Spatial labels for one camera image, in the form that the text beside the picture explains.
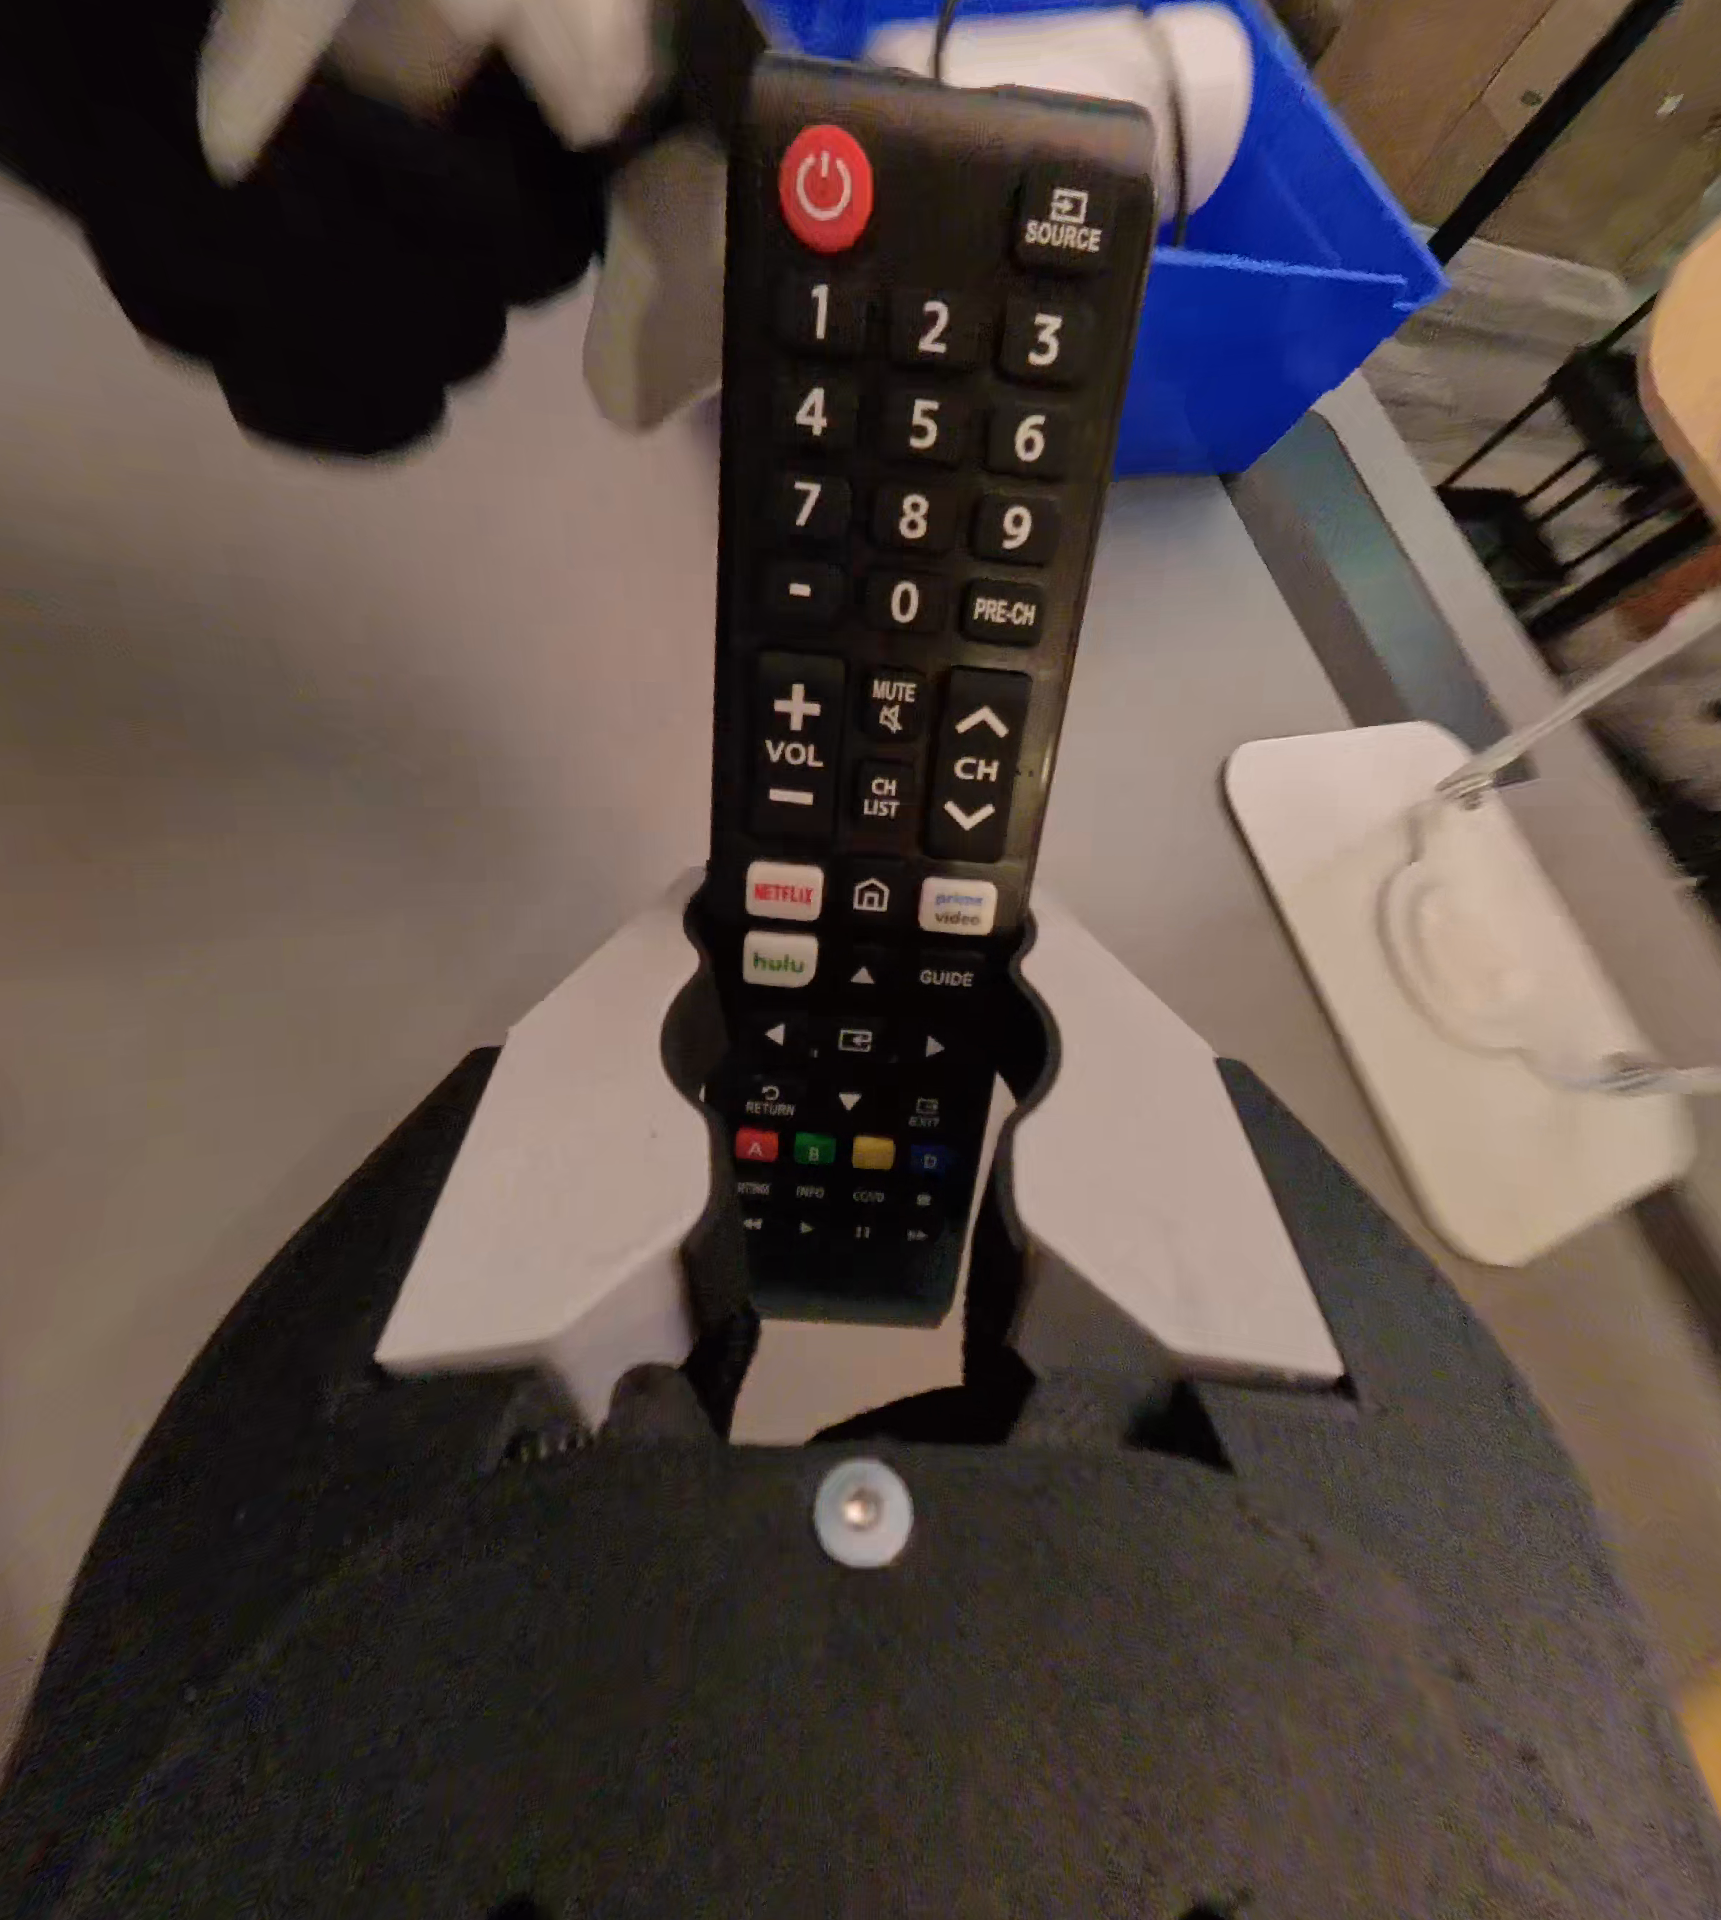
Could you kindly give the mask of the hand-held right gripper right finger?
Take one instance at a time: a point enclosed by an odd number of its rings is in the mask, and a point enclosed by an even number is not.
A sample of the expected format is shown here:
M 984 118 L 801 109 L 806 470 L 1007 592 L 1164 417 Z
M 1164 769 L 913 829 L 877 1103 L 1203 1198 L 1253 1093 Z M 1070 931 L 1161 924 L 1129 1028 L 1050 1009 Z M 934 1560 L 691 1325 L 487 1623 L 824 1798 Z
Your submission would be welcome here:
M 1004 1336 L 1038 1377 L 1345 1377 L 1212 1048 L 1038 893 L 1013 973 L 1042 1065 L 999 1148 Z

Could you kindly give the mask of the person's left hand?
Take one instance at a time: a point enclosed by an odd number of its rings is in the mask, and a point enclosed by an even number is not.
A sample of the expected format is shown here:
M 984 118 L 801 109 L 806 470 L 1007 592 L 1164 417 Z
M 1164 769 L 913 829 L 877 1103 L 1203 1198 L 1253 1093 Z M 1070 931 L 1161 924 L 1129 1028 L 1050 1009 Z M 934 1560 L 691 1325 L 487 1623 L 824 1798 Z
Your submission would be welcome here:
M 609 161 L 570 151 L 500 57 L 419 121 L 317 77 L 248 174 L 206 167 L 214 4 L 0 3 L 0 174 L 81 240 L 151 346 L 238 426 L 372 460 L 427 443 L 511 310 L 605 242 Z

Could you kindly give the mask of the cardboard box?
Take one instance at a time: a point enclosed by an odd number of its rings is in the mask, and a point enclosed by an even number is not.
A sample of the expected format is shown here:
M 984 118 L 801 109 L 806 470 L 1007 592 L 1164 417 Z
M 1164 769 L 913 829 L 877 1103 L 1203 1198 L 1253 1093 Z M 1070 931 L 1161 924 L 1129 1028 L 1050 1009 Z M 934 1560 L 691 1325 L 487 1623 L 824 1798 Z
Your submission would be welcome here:
M 1625 281 L 1721 214 L 1721 3 L 1314 4 L 1311 71 L 1423 228 Z

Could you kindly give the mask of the black round-base floor stand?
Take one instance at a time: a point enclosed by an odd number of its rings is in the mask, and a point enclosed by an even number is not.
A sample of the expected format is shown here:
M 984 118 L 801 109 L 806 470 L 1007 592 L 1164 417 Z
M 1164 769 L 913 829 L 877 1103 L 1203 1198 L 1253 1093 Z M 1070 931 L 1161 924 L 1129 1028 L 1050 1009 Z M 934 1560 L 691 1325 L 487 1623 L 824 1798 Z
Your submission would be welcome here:
M 1429 251 L 1438 266 L 1448 266 L 1476 238 L 1484 222 L 1678 6 L 1678 3 L 1632 3 L 1614 16 L 1433 230 Z

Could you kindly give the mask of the black remote control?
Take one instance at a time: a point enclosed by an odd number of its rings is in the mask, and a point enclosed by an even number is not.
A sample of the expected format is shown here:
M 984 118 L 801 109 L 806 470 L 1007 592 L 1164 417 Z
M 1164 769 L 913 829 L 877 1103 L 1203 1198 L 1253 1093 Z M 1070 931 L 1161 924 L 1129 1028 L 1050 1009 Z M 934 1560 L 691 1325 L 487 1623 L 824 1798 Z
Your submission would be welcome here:
M 951 1310 L 1158 233 L 1142 109 L 764 55 L 729 151 L 707 1083 L 764 1319 Z

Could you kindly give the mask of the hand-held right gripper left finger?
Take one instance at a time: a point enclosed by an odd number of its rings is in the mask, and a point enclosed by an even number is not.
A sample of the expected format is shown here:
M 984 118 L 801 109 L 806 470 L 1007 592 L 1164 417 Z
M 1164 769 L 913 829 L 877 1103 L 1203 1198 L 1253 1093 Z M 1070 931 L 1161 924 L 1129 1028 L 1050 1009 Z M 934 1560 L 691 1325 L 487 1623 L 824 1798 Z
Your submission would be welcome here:
M 674 884 L 507 1030 L 373 1351 L 394 1381 L 532 1370 L 603 1424 L 696 1336 L 711 1145 L 662 1030 L 698 974 Z

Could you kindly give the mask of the blue plastic bin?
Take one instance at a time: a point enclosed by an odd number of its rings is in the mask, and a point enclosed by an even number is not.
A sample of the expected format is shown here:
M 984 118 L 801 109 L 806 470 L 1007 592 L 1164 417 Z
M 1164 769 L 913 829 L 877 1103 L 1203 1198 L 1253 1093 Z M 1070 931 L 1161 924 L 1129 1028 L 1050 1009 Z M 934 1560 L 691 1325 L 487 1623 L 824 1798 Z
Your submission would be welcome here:
M 957 500 L 971 473 L 1038 492 L 1266 454 L 1443 275 L 1285 37 L 1227 6 L 1250 122 L 1171 228 L 1140 109 L 862 58 L 883 26 L 945 35 L 938 4 L 779 4 L 733 147 L 731 414 L 770 405 L 788 460 Z

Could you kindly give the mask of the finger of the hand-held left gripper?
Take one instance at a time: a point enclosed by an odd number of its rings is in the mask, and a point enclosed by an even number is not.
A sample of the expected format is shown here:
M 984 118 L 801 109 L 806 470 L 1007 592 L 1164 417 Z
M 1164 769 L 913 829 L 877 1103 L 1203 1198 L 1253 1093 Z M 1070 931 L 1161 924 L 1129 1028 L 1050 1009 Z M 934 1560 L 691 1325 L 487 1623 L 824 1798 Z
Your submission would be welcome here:
M 582 355 L 612 426 L 645 434 L 719 394 L 727 226 L 729 163 L 705 132 L 670 132 L 614 176 Z

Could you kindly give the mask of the white roll in bin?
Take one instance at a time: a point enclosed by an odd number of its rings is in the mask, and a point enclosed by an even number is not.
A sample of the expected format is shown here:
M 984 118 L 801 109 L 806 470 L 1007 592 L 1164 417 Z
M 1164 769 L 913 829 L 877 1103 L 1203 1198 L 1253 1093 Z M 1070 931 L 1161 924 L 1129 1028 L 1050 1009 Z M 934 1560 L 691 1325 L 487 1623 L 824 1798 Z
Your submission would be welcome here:
M 1255 37 L 1227 4 L 962 4 L 874 28 L 862 58 L 957 89 L 1059 92 L 1140 109 L 1154 127 L 1161 224 L 1179 228 L 1227 178 L 1257 90 Z

